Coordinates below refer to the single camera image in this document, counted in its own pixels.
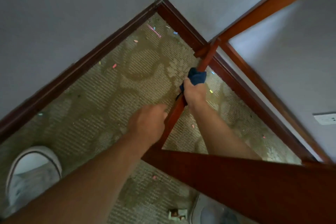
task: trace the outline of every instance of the human arm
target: human arm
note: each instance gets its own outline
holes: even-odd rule
[[[185,79],[184,96],[209,154],[233,158],[261,159],[234,134],[217,112],[209,106],[205,100],[206,87],[203,83],[194,86],[188,78]]]
[[[144,106],[112,147],[66,176],[4,221],[11,223],[105,223],[118,194],[142,155],[163,133],[166,105]]]

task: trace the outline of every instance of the electrical outlet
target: electrical outlet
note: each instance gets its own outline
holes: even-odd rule
[[[313,116],[321,125],[336,124],[336,112],[317,113],[317,114],[313,114]]]

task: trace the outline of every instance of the floor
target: floor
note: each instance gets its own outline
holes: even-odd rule
[[[11,162],[27,147],[50,147],[58,155],[66,176],[118,140],[126,132],[130,115],[142,105],[172,106],[178,86],[198,59],[158,14],[147,23],[156,27],[162,37],[143,24],[0,145],[0,210],[6,207],[4,188]],[[213,91],[208,91],[207,100],[235,133],[264,160],[300,163],[210,68],[207,72],[206,85]],[[207,152],[187,108],[164,149]],[[170,223],[167,210],[190,209],[197,194],[141,161],[124,185],[108,223]]]

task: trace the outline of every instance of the blue cloth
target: blue cloth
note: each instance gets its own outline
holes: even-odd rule
[[[190,81],[193,85],[197,85],[199,83],[204,83],[205,82],[205,79],[207,78],[207,73],[206,72],[199,72],[199,71],[196,70],[195,67],[192,67],[189,70],[188,78],[190,79]],[[178,97],[184,92],[183,83],[180,86],[180,90],[181,90],[181,93],[176,97],[175,100],[177,100]]]

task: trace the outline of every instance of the shoe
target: shoe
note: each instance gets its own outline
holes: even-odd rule
[[[189,223],[239,224],[239,221],[231,209],[200,193],[189,214]]]
[[[6,182],[9,217],[61,179],[62,167],[56,154],[45,146],[24,150],[14,160]]]

